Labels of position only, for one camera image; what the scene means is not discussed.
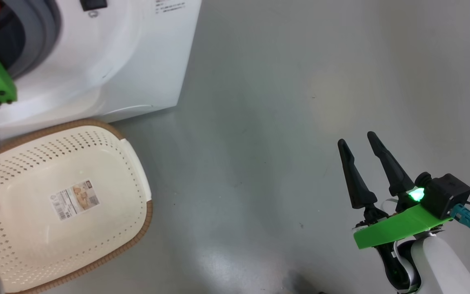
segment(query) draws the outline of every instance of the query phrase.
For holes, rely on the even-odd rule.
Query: white plastic basket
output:
[[[138,242],[151,192],[129,142],[81,120],[0,150],[0,277],[6,292],[37,293]]]

